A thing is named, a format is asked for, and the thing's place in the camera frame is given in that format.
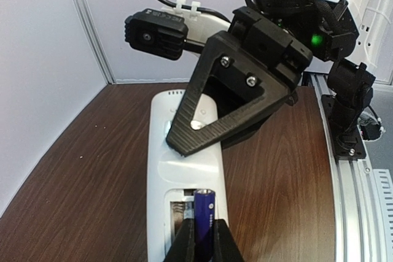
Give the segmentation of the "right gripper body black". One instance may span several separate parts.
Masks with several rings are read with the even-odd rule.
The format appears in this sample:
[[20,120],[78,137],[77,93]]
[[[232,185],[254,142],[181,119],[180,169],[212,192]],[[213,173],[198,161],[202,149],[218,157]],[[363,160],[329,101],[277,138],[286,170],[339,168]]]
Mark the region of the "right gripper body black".
[[312,51],[263,14],[243,6],[233,11],[228,32],[241,48],[261,62],[269,73],[291,90],[296,89],[313,59]]

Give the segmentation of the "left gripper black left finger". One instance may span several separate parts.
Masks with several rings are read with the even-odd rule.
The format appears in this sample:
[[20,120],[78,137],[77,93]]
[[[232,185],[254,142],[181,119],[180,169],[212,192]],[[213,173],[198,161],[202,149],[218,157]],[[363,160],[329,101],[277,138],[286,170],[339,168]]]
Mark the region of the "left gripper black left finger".
[[181,227],[165,256],[165,262],[194,262],[195,260],[195,222],[188,218]]

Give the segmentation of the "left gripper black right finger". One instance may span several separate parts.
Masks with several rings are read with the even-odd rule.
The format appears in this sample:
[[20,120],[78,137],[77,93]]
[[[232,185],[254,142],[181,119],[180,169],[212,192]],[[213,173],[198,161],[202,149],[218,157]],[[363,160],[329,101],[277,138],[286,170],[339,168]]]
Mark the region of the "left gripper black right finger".
[[213,262],[244,262],[244,258],[224,219],[214,221]]

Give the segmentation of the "blue battery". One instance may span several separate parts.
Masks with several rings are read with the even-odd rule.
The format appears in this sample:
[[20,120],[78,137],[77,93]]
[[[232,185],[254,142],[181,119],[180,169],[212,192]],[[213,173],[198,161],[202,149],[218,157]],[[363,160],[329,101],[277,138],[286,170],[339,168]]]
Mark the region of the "blue battery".
[[208,188],[194,192],[195,261],[211,261],[213,256],[215,197]]

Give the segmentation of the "white remote control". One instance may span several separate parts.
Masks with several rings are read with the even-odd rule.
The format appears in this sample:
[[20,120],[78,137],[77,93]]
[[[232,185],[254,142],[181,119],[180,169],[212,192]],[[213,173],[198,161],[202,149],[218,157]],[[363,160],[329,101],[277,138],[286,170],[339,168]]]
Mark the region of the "white remote control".
[[184,95],[183,89],[156,94],[150,105],[147,154],[147,257],[163,261],[181,222],[193,217],[193,192],[215,192],[215,217],[228,220],[222,147],[214,144],[183,157],[166,137]]

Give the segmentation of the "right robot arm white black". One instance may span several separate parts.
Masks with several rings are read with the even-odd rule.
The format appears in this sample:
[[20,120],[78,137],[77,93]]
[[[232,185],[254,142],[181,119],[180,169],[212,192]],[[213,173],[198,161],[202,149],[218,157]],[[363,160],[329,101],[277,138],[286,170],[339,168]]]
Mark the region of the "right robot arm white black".
[[173,118],[166,143],[189,156],[254,134],[284,104],[313,58],[331,61],[322,96],[333,154],[365,158],[358,120],[375,76],[349,60],[359,30],[347,0],[245,0],[230,27],[209,37]]

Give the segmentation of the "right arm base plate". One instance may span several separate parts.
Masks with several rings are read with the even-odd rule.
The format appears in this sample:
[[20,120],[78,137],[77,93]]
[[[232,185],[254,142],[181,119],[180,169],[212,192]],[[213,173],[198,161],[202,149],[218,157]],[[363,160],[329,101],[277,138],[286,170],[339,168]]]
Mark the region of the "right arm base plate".
[[333,95],[323,94],[321,103],[327,120],[333,157],[337,161],[366,159],[367,153],[357,120],[354,119],[354,110],[345,107]]

